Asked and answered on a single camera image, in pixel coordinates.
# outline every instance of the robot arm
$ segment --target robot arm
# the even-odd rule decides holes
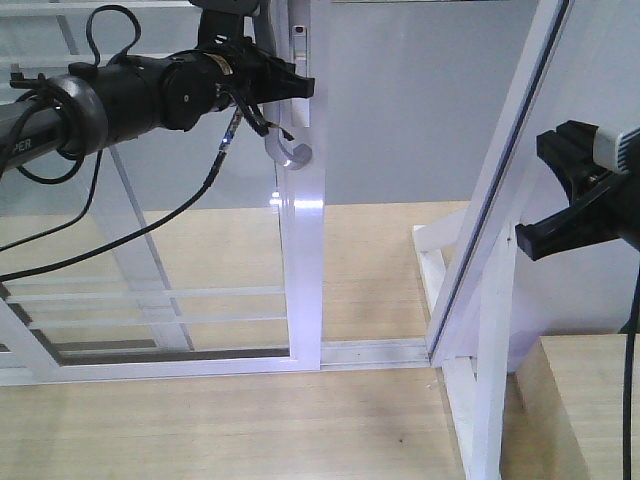
[[[296,75],[293,64],[243,36],[244,17],[260,0],[192,3],[204,9],[194,49],[162,59],[129,55],[140,36],[137,20],[123,7],[101,7],[87,28],[94,64],[73,63],[67,75],[49,79],[12,74],[11,86],[28,92],[0,107],[0,174],[53,150],[77,159],[157,127],[188,131],[203,114],[231,105],[266,136],[279,127],[263,117],[258,105],[313,95],[314,79]],[[90,26],[103,9],[126,14],[136,27],[136,40],[99,67]]]

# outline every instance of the white frame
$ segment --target white frame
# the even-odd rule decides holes
[[[455,356],[460,337],[467,333],[460,322],[480,284],[493,245],[504,224],[513,220],[509,216],[520,215],[514,211],[514,202],[520,198],[518,192],[530,172],[529,162],[512,161],[512,154],[572,5],[573,0],[541,0],[536,9],[451,265],[435,302],[427,331],[427,348],[434,366],[441,366],[444,360]]]
[[[0,15],[60,15],[88,13],[100,2],[78,4],[42,4],[0,6]],[[195,8],[188,2],[125,2],[134,8],[179,7]],[[329,1],[310,2],[310,42],[328,44],[325,31]],[[326,71],[326,49],[314,52],[312,72]],[[321,364],[322,335],[322,279],[323,279],[323,224],[324,224],[324,171],[327,155],[327,95],[322,80],[311,100],[313,128],[296,131],[314,150],[313,160],[302,170],[277,168],[282,202],[280,222],[284,261],[285,298],[289,320],[288,357],[234,358],[221,360],[185,360],[103,365],[60,365],[55,354],[38,341],[13,309],[0,301],[0,339],[12,354],[28,368],[6,369],[7,383],[51,383],[95,381],[134,378],[184,377],[201,375],[228,375],[259,372],[287,372],[319,370]],[[181,292],[137,292],[135,297],[155,295],[163,298]]]

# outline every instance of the gray wall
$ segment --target gray wall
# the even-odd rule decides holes
[[[335,4],[327,203],[471,198],[536,5]]]
[[[535,0],[334,4],[326,72],[327,202],[470,198],[535,5]],[[189,48],[197,13],[141,13],[143,35],[133,53]],[[3,55],[68,54],[55,19],[10,20],[0,20]],[[85,16],[68,20],[80,53],[89,53]],[[131,38],[122,15],[104,14],[95,25],[105,53]],[[209,117],[188,134],[156,131],[118,147],[144,209],[175,208],[201,184],[227,121],[227,115]],[[66,165],[53,155],[31,167],[52,174]],[[262,141],[243,126],[216,185],[197,208],[268,205],[275,188]],[[74,212],[82,201],[73,185],[42,187],[15,173],[0,182],[3,214]]]

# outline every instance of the wooden floor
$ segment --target wooden floor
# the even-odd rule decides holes
[[[329,206],[324,338],[424,335],[411,227],[464,205]],[[182,241],[156,240],[166,251]],[[507,391],[503,479],[542,479]],[[0,479],[464,478],[432,369],[11,387],[0,408]]]
[[[0,390],[3,479],[463,478],[433,370]]]
[[[624,343],[624,335],[543,337],[518,370],[524,403],[543,440],[549,480],[622,478]],[[636,363],[634,385],[638,382]],[[633,390],[633,425],[640,422],[638,390]],[[633,478],[640,478],[637,453],[634,447]]]

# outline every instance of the metal bracket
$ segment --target metal bracket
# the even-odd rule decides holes
[[[271,0],[260,1],[260,13],[253,18],[256,43],[260,48],[279,58],[288,58],[291,54],[289,48],[289,15],[288,6],[283,6],[282,1],[276,1],[273,8],[276,15],[272,15]],[[276,36],[273,31],[273,19],[285,24],[282,34]],[[291,123],[290,102],[270,102],[264,105],[264,116],[274,123]],[[281,134],[277,131],[271,132],[264,139],[265,149],[269,156],[279,165],[290,170],[297,170],[304,167],[311,161],[313,151],[307,144],[301,143],[289,151],[283,143]]]

